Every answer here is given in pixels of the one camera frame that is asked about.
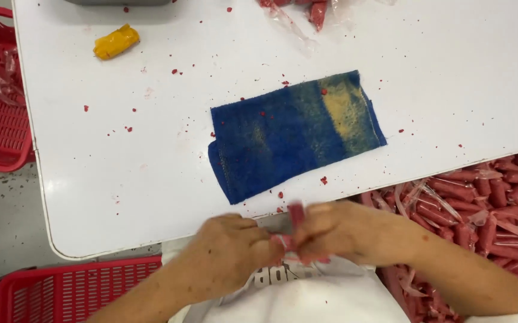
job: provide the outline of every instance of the yellow wrapped item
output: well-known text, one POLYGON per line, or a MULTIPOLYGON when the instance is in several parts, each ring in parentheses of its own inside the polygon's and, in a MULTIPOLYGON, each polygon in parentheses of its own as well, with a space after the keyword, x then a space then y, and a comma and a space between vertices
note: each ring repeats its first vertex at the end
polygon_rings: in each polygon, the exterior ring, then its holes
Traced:
POLYGON ((115 32, 95 40, 94 53, 101 59, 110 59, 129 48, 139 39, 140 34, 129 24, 125 24, 115 32))

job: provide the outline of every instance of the left hand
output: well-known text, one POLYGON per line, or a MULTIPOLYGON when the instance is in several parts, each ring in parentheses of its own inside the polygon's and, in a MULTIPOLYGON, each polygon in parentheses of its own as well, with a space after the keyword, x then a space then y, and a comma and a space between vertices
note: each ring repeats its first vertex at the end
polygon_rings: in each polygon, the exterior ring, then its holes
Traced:
POLYGON ((274 265, 284 255, 283 246, 270 241, 255 220, 227 214, 208 219, 166 269, 194 304, 240 289, 257 268, 274 265))

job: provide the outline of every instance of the right hand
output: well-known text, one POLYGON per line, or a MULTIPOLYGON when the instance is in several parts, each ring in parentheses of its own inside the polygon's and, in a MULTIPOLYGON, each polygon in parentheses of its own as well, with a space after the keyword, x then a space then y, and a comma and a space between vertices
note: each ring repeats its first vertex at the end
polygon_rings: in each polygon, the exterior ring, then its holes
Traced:
POLYGON ((348 201, 309 205, 293 235, 305 263, 339 255, 375 266, 411 262, 431 237, 405 217, 348 201))

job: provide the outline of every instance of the forearm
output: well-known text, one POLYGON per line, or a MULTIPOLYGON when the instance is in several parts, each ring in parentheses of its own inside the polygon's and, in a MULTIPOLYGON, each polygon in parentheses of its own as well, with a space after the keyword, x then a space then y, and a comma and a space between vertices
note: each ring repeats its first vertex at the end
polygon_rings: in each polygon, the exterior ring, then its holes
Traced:
POLYGON ((88 323, 161 323, 190 304, 189 293, 168 266, 96 312, 88 323))
POLYGON ((518 313, 518 278, 491 261, 428 231, 415 240, 416 269, 459 314, 518 313))

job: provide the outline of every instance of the person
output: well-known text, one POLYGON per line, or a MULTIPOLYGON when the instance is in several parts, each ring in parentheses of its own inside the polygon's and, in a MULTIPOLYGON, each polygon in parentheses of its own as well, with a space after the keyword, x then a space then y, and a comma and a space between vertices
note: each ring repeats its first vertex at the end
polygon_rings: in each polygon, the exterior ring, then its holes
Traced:
POLYGON ((258 268, 278 264, 284 249, 252 219, 211 218, 179 255, 88 323, 165 322, 187 305, 228 295, 229 303, 211 306, 199 321, 409 322, 374 272, 355 264, 411 266, 468 323, 518 322, 515 275, 405 217, 348 201, 310 205, 293 241, 303 263, 331 257, 317 263, 321 275, 242 290, 258 268), (340 268, 329 269, 334 262, 340 268))

